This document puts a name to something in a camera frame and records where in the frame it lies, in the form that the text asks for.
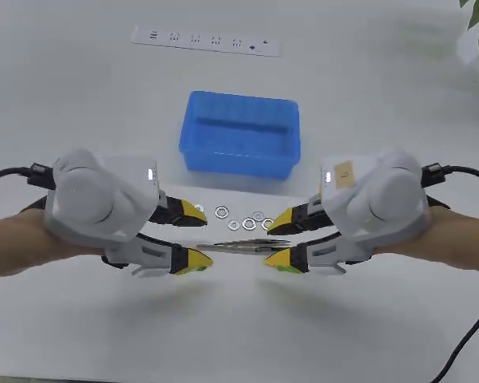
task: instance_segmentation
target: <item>power outlet socket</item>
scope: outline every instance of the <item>power outlet socket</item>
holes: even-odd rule
[[[280,41],[268,38],[242,37],[229,34],[185,33],[138,26],[133,32],[134,44],[172,48],[209,50],[212,52],[279,57]]]

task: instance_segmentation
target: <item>white table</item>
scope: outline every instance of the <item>white table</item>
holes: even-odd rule
[[[467,17],[450,0],[0,0],[0,168],[78,146],[155,152],[162,186],[264,192],[234,208],[273,215],[299,201],[278,195],[316,192],[331,152],[403,146],[423,163],[479,168],[479,76],[453,57]],[[131,45],[135,25],[274,36],[283,56]],[[303,155],[291,178],[186,172],[177,141],[195,89],[296,100]],[[236,197],[172,190],[211,206]],[[1,181],[0,217],[40,194]],[[479,181],[454,176],[431,194],[479,216]],[[82,257],[0,280],[0,374],[413,383],[434,376],[479,315],[479,274],[441,265],[387,255],[345,278],[296,278],[215,258],[179,279]],[[479,333],[445,381],[479,382]]]

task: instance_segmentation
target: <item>tan label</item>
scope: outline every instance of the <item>tan label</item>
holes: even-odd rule
[[[335,165],[334,174],[335,187],[337,189],[346,189],[354,186],[353,163],[351,161]]]

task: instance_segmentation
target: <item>blue container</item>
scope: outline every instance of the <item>blue container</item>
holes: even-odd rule
[[[300,159],[294,101],[195,91],[179,149],[188,170],[285,180]]]

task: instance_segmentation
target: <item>hand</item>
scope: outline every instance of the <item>hand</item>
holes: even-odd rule
[[[446,263],[461,269],[479,270],[479,258],[473,253],[473,243],[479,231],[479,219],[445,209],[430,208],[431,227],[416,239],[392,246],[380,247],[377,254],[395,253],[431,262]]]
[[[79,247],[56,238],[43,221],[44,211],[38,209],[0,220],[0,276],[76,255],[103,255],[101,249]]]

